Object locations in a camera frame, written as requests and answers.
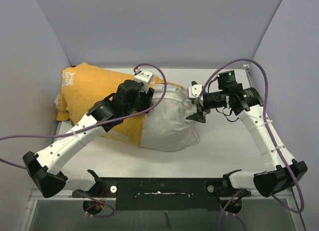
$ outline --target gray wall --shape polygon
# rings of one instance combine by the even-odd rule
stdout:
[[[301,180],[308,231],[319,227],[319,0],[283,0],[257,50],[269,77],[268,113],[290,152],[308,165]],[[253,70],[253,84],[263,79]]]
[[[0,136],[52,134],[53,100],[66,56],[36,0],[0,0]],[[49,140],[0,142],[0,157],[23,164],[29,150]],[[0,230],[19,229],[32,181],[25,170],[0,163]]]
[[[37,0],[72,65],[252,58],[281,0]]]

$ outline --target orange fabric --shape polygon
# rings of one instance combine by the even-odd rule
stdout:
[[[61,73],[60,93],[54,101],[59,109],[57,120],[70,119],[73,125],[76,124],[95,102],[115,93],[118,85],[127,79],[133,79],[133,74],[105,70],[87,63],[65,69]],[[162,83],[162,79],[154,76],[151,87]],[[138,146],[144,117],[140,115],[125,119],[103,136]]]

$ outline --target robotic arm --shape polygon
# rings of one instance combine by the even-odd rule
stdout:
[[[307,166],[303,161],[297,162],[287,150],[276,133],[272,121],[266,115],[267,124],[278,144],[278,147],[274,146],[263,120],[263,100],[256,89],[243,89],[242,84],[236,82],[234,71],[219,74],[218,88],[220,92],[203,94],[196,104],[197,113],[188,119],[205,123],[204,113],[209,113],[210,109],[232,109],[250,132],[266,169],[265,172],[235,170],[225,174],[223,176],[225,188],[254,189],[264,197],[269,197],[294,186],[291,175],[276,150],[281,150],[298,181],[306,173]],[[194,103],[201,90],[202,85],[192,82],[192,86],[188,87],[188,98]]]
[[[123,120],[81,133],[76,131],[98,122],[124,117],[135,111],[141,112],[149,108],[154,94],[154,90],[149,88],[153,77],[152,72],[139,71],[133,80],[121,83],[116,93],[96,102],[82,119],[67,132],[74,133],[74,135],[58,140],[36,154],[30,151],[23,156],[28,174],[45,198],[56,195],[62,189],[88,191],[93,187],[96,183],[94,171],[71,171],[63,169],[63,166],[84,146],[114,126],[121,124]]]

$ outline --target screw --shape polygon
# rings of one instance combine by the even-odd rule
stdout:
[[[209,186],[207,187],[207,190],[208,190],[210,193],[214,192],[214,186],[209,185]]]
[[[110,190],[111,190],[111,193],[114,194],[114,193],[116,193],[117,188],[115,185],[113,185],[113,186],[111,186]]]

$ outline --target white cloth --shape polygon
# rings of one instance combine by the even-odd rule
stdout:
[[[163,85],[155,85],[152,104],[162,96]],[[196,106],[186,100],[186,89],[167,86],[164,99],[144,119],[140,146],[162,151],[176,151],[199,143],[196,122],[186,120]]]

